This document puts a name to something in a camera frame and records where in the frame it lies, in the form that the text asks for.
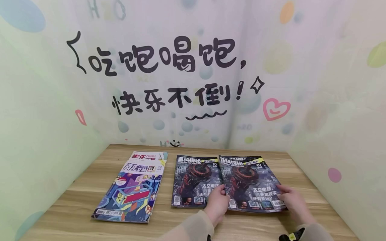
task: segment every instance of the sleeve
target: sleeve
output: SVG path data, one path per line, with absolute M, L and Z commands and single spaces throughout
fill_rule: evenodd
M 296 229 L 305 228 L 299 241 L 334 241 L 331 235 L 318 223 L 299 225 Z
M 206 241 L 208 235 L 212 236 L 214 232 L 213 224 L 207 214 L 200 210 L 162 235 L 157 241 Z

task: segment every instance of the pink leaf shape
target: pink leaf shape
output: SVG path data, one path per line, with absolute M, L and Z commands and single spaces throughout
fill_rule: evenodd
M 75 114 L 76 116 L 78 117 L 79 119 L 79 122 L 82 124 L 82 125 L 87 125 L 86 124 L 86 121 L 85 121 L 85 117 L 83 116 L 83 112 L 81 110 L 76 110 L 75 111 Z

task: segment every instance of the wooden table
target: wooden table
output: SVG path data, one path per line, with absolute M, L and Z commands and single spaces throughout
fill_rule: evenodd
M 91 214 L 133 151 L 169 153 L 149 224 L 93 220 L 90 217 Z M 219 154 L 261 155 L 282 184 L 292 186 L 304 195 L 315 218 L 330 232 L 335 241 L 358 240 L 287 153 L 135 145 L 110 145 L 21 240 L 145 241 L 156 239 L 198 211 L 197 209 L 174 209 L 170 206 L 177 154 L 198 157 Z M 271 214 L 228 211 L 224 221 L 217 226 L 212 240 L 277 241 L 281 234 L 293 231 L 295 226 L 288 211 Z

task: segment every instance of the colorful illustrated magazine cover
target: colorful illustrated magazine cover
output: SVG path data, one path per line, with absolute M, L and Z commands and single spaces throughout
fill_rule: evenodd
M 133 152 L 91 217 L 148 223 L 167 157 L 167 152 Z
M 279 200 L 280 191 L 266 167 L 261 157 L 220 156 L 225 191 L 230 195 L 229 210 L 280 212 L 287 209 Z
M 177 155 L 171 205 L 205 207 L 207 197 L 221 183 L 217 157 Z

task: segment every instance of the human hand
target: human hand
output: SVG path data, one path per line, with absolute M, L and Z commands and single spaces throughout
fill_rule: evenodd
M 224 188 L 225 185 L 222 184 L 212 190 L 208 198 L 208 204 L 204 209 L 214 228 L 222 221 L 228 209 L 230 196 L 225 194 Z
M 277 185 L 277 187 L 281 191 L 278 198 L 285 203 L 297 225 L 316 223 L 300 192 L 288 186 Z

